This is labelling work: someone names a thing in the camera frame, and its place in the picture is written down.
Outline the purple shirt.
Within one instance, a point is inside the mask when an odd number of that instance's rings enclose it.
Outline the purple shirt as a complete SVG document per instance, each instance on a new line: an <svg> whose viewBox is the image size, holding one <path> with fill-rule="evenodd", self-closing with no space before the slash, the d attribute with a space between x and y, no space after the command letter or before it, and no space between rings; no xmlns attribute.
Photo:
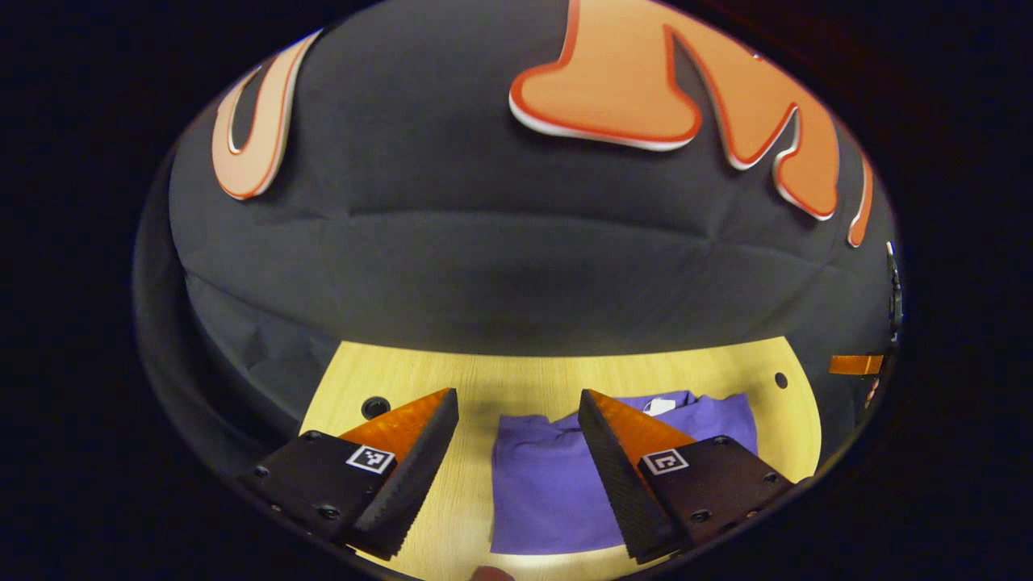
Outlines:
<svg viewBox="0 0 1033 581"><path fill-rule="evenodd" d="M745 394L723 399L689 391L620 402L696 439L732 437L759 451L754 415ZM617 520L575 412L499 416L491 453L491 552L556 555L623 545Z"/></svg>

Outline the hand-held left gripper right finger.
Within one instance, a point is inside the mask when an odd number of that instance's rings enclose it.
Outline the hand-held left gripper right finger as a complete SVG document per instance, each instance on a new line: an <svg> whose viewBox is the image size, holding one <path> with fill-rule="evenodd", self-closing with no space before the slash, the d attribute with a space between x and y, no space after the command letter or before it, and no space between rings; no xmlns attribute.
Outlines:
<svg viewBox="0 0 1033 581"><path fill-rule="evenodd" d="M728 435L695 439L594 390L580 394L578 420L626 551L641 565L733 532L793 489Z"/></svg>

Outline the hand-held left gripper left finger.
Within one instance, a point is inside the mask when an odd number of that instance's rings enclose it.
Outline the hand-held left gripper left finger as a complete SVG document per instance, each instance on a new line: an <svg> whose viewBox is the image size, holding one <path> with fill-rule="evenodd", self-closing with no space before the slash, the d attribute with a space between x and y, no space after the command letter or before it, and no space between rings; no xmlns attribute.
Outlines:
<svg viewBox="0 0 1033 581"><path fill-rule="evenodd" d="M307 430L237 478L248 496L332 545L401 551L458 425L451 387L339 435Z"/></svg>

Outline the black backdrop cloth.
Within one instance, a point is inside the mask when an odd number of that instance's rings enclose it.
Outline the black backdrop cloth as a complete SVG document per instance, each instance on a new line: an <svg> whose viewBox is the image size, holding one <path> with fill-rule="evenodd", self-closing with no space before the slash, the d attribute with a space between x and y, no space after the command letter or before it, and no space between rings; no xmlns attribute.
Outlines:
<svg viewBox="0 0 1033 581"><path fill-rule="evenodd" d="M140 360L207 466L298 433L343 345L516 360L782 340L826 463L885 354L883 165L812 82L674 0L374 0L174 140L132 255Z"/></svg>

